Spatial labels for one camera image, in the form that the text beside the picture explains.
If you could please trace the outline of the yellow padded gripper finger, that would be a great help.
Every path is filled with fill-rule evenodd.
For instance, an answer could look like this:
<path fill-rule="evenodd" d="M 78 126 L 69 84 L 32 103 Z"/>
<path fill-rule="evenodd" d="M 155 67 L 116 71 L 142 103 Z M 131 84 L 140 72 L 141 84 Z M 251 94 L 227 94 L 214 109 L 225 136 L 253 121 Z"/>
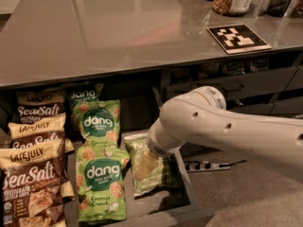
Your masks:
<path fill-rule="evenodd" d="M 159 158 L 152 152 L 144 152 L 139 160 L 134 178 L 136 180 L 144 180 L 159 165 Z"/>

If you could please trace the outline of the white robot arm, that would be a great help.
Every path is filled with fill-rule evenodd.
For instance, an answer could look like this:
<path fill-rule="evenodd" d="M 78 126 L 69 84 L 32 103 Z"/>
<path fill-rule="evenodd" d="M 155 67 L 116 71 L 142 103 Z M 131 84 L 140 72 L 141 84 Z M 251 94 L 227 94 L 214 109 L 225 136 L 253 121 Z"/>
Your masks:
<path fill-rule="evenodd" d="M 171 156 L 186 144 L 231 152 L 303 183 L 303 121 L 229 112 L 215 87 L 167 100 L 147 134 L 154 157 Z"/>

